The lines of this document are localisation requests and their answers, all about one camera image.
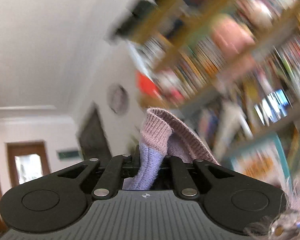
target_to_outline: red object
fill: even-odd
[[[147,76],[143,75],[139,71],[137,71],[137,86],[142,93],[151,97],[156,98],[159,94],[157,86]]]
[[[183,95],[178,91],[178,90],[173,90],[171,92],[172,97],[178,102],[178,103],[182,103],[184,101],[184,97]]]

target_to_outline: logo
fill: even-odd
[[[143,193],[141,196],[143,196],[144,198],[148,198],[148,197],[150,197],[151,195],[148,194],[148,193]]]

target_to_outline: ceiling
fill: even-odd
[[[96,2],[0,0],[0,118],[69,111],[88,74],[71,61]]]

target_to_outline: fuzzy fabric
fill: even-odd
[[[298,217],[300,219],[300,184],[294,183],[294,186],[291,187],[290,179],[287,180],[286,186],[283,189],[285,192],[285,197],[287,200],[286,210],[295,210],[298,211]],[[264,217],[262,221],[253,223],[246,228],[246,232],[256,240],[278,240],[284,239],[277,237],[274,239],[268,235],[269,229],[273,220],[270,218]],[[298,236],[290,238],[289,240],[300,240],[300,233]]]
[[[149,190],[157,177],[165,155],[181,158],[185,163],[204,159],[218,164],[199,137],[181,120],[160,108],[149,108],[141,129],[141,167],[129,190]]]

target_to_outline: ribbed surface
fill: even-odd
[[[147,110],[141,135],[149,147],[166,153],[167,141],[172,131],[180,137],[192,159],[204,159],[218,164],[210,150],[181,120],[164,109],[149,108]]]
[[[119,191],[110,200],[95,201],[77,223],[48,234],[9,230],[2,240],[248,240],[213,224],[198,203],[172,191]]]

